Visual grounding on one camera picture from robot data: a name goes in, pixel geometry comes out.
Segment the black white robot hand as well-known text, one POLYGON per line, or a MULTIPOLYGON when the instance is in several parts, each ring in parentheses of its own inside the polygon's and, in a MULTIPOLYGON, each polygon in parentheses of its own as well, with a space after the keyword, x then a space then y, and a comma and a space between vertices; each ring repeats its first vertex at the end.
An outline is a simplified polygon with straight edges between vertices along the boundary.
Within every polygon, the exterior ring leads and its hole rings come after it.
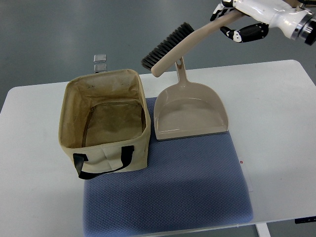
POLYGON ((257 21, 239 30, 226 26, 220 28, 226 37, 237 43, 263 39, 270 28, 279 28, 287 38, 292 39, 296 26, 308 13, 307 10, 297 11, 283 0, 223 0, 213 11, 210 21, 233 10, 238 10, 257 21))

